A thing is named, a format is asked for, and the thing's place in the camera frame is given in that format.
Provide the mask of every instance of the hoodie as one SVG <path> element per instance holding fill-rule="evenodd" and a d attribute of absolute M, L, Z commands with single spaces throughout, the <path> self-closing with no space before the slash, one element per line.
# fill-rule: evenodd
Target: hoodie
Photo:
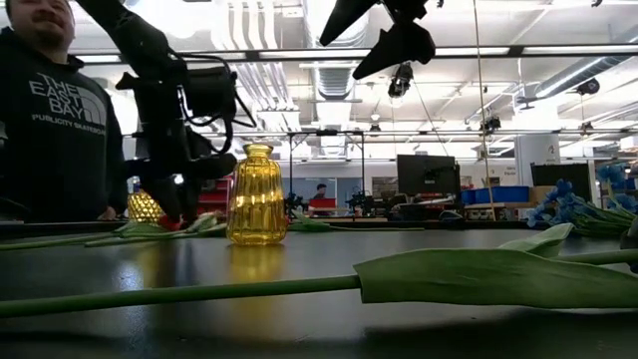
<path fill-rule="evenodd" d="M 26 206 L 30 221 L 123 212 L 122 132 L 109 94 L 79 72 L 79 59 L 56 64 L 8 28 L 0 52 L 0 196 Z"/>

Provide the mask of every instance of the black table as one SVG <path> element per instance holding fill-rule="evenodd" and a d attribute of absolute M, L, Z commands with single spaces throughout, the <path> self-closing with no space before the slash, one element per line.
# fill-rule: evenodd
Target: black table
<path fill-rule="evenodd" d="M 190 239 L 0 252 L 0 299 L 352 274 L 353 264 L 392 253 L 495 247 L 534 233 L 290 233 L 265 248 Z M 564 252 L 617 245 L 569 239 Z M 0 319 L 0 357 L 634 359 L 637 323 L 626 310 L 363 305 L 350 290 Z"/>

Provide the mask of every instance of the computer monitor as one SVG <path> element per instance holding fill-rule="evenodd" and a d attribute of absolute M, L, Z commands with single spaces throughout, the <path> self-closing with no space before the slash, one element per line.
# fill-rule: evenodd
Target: computer monitor
<path fill-rule="evenodd" d="M 588 164 L 536 165 L 531 164 L 534 185 L 556 185 L 558 180 L 570 181 L 574 194 L 592 201 Z"/>
<path fill-rule="evenodd" d="M 459 172 L 454 157 L 397 155 L 399 192 L 407 195 L 419 193 L 458 193 Z"/>

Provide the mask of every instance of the cable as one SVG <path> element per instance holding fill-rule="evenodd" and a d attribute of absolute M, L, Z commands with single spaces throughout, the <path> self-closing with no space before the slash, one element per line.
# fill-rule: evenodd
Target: cable
<path fill-rule="evenodd" d="M 439 140 L 439 143 L 441 144 L 441 147 L 443 148 L 443 151 L 446 153 L 446 156 L 449 156 L 448 150 L 446 149 L 446 144 L 444 144 L 443 140 L 441 140 L 441 136 L 439 136 L 439 131 L 437 131 L 437 127 L 435 126 L 435 122 L 432 121 L 432 117 L 430 117 L 430 112 L 428 111 L 428 107 L 426 106 L 426 102 L 423 101 L 423 97 L 421 96 L 421 90 L 419 90 L 419 86 L 417 85 L 417 81 L 415 81 L 415 79 L 412 79 L 412 81 L 415 82 L 415 89 L 417 89 L 417 94 L 419 94 L 419 100 L 421 100 L 421 106 L 423 106 L 423 109 L 426 111 L 426 116 L 428 116 L 428 121 L 430 122 L 430 125 L 432 125 L 432 131 L 434 131 L 435 135 L 437 135 L 437 140 Z"/>
<path fill-rule="evenodd" d="M 485 184 L 487 185 L 487 193 L 489 193 L 489 207 L 491 208 L 491 218 L 496 221 L 496 209 L 494 209 L 494 198 L 491 193 L 491 181 L 489 180 L 489 163 L 487 158 L 489 152 L 485 138 L 487 137 L 487 123 L 485 120 L 485 102 L 482 96 L 482 68 L 480 66 L 480 38 L 479 38 L 479 10 L 477 10 L 477 0 L 473 0 L 475 8 L 475 31 L 477 35 L 477 59 L 478 59 L 478 93 L 480 95 L 480 118 L 482 123 L 482 148 L 485 159 Z"/>
<path fill-rule="evenodd" d="M 184 58 L 191 58 L 191 59 L 206 59 L 206 60 L 215 60 L 217 62 L 219 62 L 224 70 L 226 71 L 226 74 L 228 75 L 228 77 L 231 77 L 232 71 L 230 70 L 230 65 L 228 65 L 228 62 L 218 56 L 214 56 L 214 55 L 199 55 L 199 54 L 187 54 L 185 56 L 178 54 L 176 51 L 174 51 L 173 49 L 170 50 L 170 54 L 175 56 L 177 59 L 179 60 L 184 60 Z M 187 115 L 187 111 L 186 111 L 186 106 L 185 106 L 185 100 L 186 98 L 184 96 L 180 96 L 179 97 L 179 102 L 182 108 L 182 111 L 184 112 L 184 115 L 186 116 L 186 121 L 195 126 L 195 127 L 207 127 L 210 126 L 213 122 L 217 121 L 217 120 L 223 120 L 224 123 L 224 136 L 225 136 L 225 140 L 224 143 L 221 147 L 221 150 L 218 150 L 215 146 L 211 146 L 212 150 L 216 153 L 216 154 L 225 154 L 228 152 L 228 150 L 230 150 L 230 147 L 232 145 L 232 138 L 233 138 L 233 128 L 232 128 L 232 124 L 236 123 L 240 126 L 245 126 L 251 129 L 254 129 L 257 127 L 257 123 L 255 122 L 255 119 L 252 117 L 252 114 L 250 113 L 250 111 L 248 110 L 247 106 L 245 105 L 245 103 L 243 102 L 243 100 L 241 100 L 241 98 L 239 97 L 239 95 L 237 95 L 237 93 L 235 92 L 234 94 L 234 98 L 235 100 L 239 103 L 239 106 L 241 107 L 241 109 L 246 113 L 246 115 L 248 116 L 248 119 L 250 119 L 250 124 L 244 123 L 242 121 L 238 121 L 235 118 L 228 120 L 225 119 L 223 117 L 223 114 L 213 114 L 212 116 L 210 116 L 209 119 L 204 120 L 203 122 L 197 122 L 194 120 L 194 118 L 189 117 Z"/>

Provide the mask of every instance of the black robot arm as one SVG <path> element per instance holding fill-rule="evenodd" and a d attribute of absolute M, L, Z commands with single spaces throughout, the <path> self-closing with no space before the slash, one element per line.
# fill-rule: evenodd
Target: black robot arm
<path fill-rule="evenodd" d="M 189 70 L 168 45 L 166 35 L 120 0 L 78 0 L 78 4 L 109 34 L 138 75 L 125 73 L 117 85 L 135 93 L 142 128 L 135 137 L 148 152 L 147 159 L 127 163 L 127 178 L 139 176 L 142 188 L 173 222 L 195 220 L 203 181 L 228 175 L 236 163 L 234 156 L 226 153 L 232 139 L 235 100 L 246 110 L 236 96 L 236 75 L 215 57 L 210 58 L 223 66 Z M 208 120 L 197 123 L 192 117 Z M 185 125 L 207 126 L 218 119 L 223 120 L 226 135 L 220 150 L 203 146 L 202 141 L 207 140 Z M 183 183 L 172 181 L 176 174 L 182 175 Z"/>

